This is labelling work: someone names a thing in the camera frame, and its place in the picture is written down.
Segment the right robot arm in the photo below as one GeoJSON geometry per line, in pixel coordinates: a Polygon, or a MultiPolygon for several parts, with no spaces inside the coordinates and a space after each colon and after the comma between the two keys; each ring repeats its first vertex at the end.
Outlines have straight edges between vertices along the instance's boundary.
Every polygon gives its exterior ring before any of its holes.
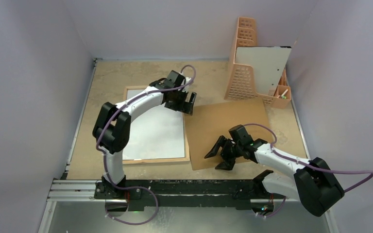
{"type": "Polygon", "coordinates": [[[229,134],[230,138],[221,135],[205,158],[219,155],[218,170],[232,170],[240,157],[270,167],[249,186],[258,197],[280,194],[295,199],[314,216],[323,215],[344,197],[344,189],[325,160],[308,160],[274,149],[264,139],[253,139],[244,125],[232,127],[229,134]]]}

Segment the brown cardboard backing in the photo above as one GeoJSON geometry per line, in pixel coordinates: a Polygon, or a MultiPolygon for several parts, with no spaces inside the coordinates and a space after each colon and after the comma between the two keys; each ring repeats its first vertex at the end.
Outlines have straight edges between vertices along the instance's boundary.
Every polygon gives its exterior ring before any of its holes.
{"type": "Polygon", "coordinates": [[[222,162],[220,155],[205,159],[219,136],[230,138],[236,125],[256,123],[270,128],[261,99],[230,101],[193,107],[193,115],[184,115],[186,138],[193,170],[214,168],[222,162]]]}

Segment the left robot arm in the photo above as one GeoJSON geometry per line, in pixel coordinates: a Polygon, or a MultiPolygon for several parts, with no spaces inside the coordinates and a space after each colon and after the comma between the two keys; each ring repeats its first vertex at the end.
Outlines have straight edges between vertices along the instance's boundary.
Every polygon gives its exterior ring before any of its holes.
{"type": "Polygon", "coordinates": [[[191,115],[196,93],[188,92],[195,75],[187,77],[184,72],[172,70],[165,78],[151,82],[134,97],[101,107],[92,135],[96,139],[96,150],[103,155],[104,174],[102,182],[106,192],[115,199],[125,194],[123,150],[130,139],[131,124],[150,109],[163,105],[165,108],[191,115]]]}

